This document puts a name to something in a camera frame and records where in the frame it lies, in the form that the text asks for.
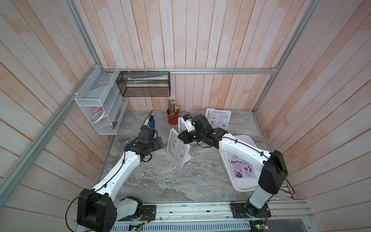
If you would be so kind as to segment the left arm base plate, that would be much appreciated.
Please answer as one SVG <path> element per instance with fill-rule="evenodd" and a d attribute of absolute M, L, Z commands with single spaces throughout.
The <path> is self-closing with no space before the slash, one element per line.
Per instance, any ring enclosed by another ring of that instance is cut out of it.
<path fill-rule="evenodd" d="M 145 221 L 153 221 L 156 219 L 156 205 L 144 205 L 142 209 L 139 211 L 138 215 L 127 216 L 118 221 L 124 222 L 145 222 Z"/>

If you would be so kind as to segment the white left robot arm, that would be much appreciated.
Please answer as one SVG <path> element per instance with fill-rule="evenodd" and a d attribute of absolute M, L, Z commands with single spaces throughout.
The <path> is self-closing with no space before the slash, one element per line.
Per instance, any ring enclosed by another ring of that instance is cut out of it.
<path fill-rule="evenodd" d="M 124 148 L 112 170 L 92 189 L 83 189 L 76 198 L 77 224 L 87 231 L 109 232 L 123 218 L 145 220 L 143 201 L 129 196 L 117 201 L 116 196 L 129 175 L 142 162 L 152 159 L 152 152 L 163 148 L 155 129 L 142 126 L 140 133 Z"/>

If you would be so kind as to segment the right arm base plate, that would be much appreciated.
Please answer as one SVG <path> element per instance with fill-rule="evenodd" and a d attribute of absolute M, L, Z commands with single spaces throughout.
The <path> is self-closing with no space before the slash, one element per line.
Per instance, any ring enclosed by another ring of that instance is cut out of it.
<path fill-rule="evenodd" d="M 246 203 L 230 202 L 229 207 L 233 218 L 271 218 L 271 212 L 267 203 L 261 209 L 255 208 L 248 201 Z"/>

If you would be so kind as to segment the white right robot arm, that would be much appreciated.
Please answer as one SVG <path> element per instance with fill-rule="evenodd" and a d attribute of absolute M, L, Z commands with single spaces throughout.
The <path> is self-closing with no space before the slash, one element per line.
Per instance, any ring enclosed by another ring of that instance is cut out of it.
<path fill-rule="evenodd" d="M 271 197 L 279 192 L 288 175 L 281 152 L 254 148 L 223 128 L 214 129 L 203 115 L 184 116 L 181 121 L 185 124 L 186 130 L 182 131 L 178 138 L 184 144 L 203 142 L 208 147 L 215 147 L 242 158 L 260 171 L 258 186 L 246 202 L 247 210 L 261 210 Z"/>

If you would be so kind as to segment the Dim Sum Inn menu front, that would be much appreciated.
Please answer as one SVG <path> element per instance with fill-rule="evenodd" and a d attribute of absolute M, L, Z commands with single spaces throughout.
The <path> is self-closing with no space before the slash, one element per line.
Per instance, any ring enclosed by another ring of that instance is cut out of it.
<path fill-rule="evenodd" d="M 178 133 L 175 129 L 171 129 L 170 131 L 167 151 L 178 165 L 182 165 L 183 159 L 185 157 L 186 147 L 184 146 L 184 143 L 178 138 Z"/>

